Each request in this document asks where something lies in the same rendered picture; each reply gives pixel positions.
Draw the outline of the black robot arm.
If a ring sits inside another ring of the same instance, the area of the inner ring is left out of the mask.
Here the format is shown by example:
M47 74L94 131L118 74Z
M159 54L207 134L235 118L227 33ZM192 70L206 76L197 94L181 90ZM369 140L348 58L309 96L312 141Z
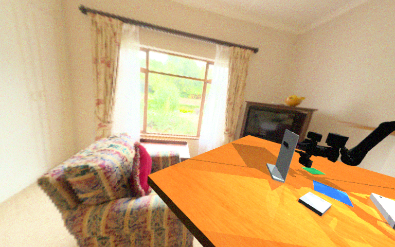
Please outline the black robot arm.
M358 166L367 152L380 143L386 136L395 131L395 121L382 122L374 131L365 137L358 145L347 149L345 144L349 137L337 133L328 133L326 142L330 150L327 156L328 160L335 163L338 160L339 153L341 161L349 166ZM340 149L340 151L339 151Z

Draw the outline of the green square patch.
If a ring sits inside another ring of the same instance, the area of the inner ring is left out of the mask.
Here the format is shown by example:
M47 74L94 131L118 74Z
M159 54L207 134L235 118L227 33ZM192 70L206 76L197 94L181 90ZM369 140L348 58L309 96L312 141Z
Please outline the green square patch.
M322 173L321 171L314 169L314 168L308 168L308 167L301 167L301 168L303 168L304 170L306 170L307 172L309 172L311 174L325 174L325 173Z

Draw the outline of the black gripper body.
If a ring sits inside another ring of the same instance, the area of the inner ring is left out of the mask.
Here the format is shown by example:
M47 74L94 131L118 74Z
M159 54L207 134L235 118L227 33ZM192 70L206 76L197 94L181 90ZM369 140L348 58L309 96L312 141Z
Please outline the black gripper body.
M306 154L311 156L322 156L325 157L328 156L330 154L330 150L329 148L325 147L325 146L319 146L317 145L317 142L321 142L322 139L322 134L316 133L316 132L312 132L309 131L307 133L307 138L311 138L310 140L315 142L314 147L307 147L306 150ZM306 160L303 157L299 158L299 163L301 163L303 166L311 168L313 161L312 160Z

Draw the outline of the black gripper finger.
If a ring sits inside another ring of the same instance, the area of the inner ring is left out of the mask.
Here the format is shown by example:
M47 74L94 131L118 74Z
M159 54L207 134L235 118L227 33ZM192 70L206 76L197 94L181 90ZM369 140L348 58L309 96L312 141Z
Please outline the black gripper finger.
M297 146L314 147L315 142L305 138L304 141L298 142Z
M309 160L309 158L310 158L310 155L308 155L308 154L306 154L306 153L304 153L302 151L295 150L295 152L299 153L300 156L303 157L306 160Z

